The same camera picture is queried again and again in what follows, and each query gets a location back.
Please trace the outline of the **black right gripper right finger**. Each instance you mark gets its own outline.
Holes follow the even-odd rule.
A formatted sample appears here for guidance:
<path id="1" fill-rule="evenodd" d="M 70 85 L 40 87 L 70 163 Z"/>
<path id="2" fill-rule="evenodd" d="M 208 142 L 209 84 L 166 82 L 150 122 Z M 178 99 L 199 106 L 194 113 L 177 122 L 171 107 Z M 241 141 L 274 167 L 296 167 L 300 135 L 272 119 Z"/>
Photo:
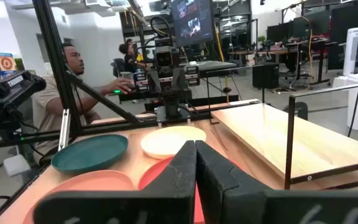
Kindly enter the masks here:
<path id="1" fill-rule="evenodd" d="M 358 223 L 356 190 L 274 190 L 196 141 L 206 223 Z"/>

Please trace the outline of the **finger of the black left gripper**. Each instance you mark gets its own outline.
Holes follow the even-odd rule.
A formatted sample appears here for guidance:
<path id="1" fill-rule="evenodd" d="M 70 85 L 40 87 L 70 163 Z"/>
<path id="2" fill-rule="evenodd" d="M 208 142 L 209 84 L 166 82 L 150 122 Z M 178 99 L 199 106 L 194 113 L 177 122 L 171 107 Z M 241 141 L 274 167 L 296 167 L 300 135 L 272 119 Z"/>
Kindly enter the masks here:
<path id="1" fill-rule="evenodd" d="M 171 91 L 183 91 L 186 87 L 185 71 L 182 68 L 174 68 L 171 81 Z"/>
<path id="2" fill-rule="evenodd" d="M 157 92 L 157 93 L 161 92 L 158 71 L 153 70 L 153 69 L 149 70 L 147 72 L 147 81 L 148 81 L 149 90 L 151 92 Z"/>

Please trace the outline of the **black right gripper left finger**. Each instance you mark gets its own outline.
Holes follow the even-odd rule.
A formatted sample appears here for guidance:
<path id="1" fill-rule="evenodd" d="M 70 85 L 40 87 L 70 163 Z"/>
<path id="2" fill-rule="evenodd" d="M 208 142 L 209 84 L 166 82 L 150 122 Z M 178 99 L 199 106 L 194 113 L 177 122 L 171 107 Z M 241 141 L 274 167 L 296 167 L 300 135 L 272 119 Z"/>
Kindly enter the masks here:
<path id="1" fill-rule="evenodd" d="M 193 223 L 197 151 L 187 141 L 142 190 L 63 191 L 41 200 L 34 223 Z"/>

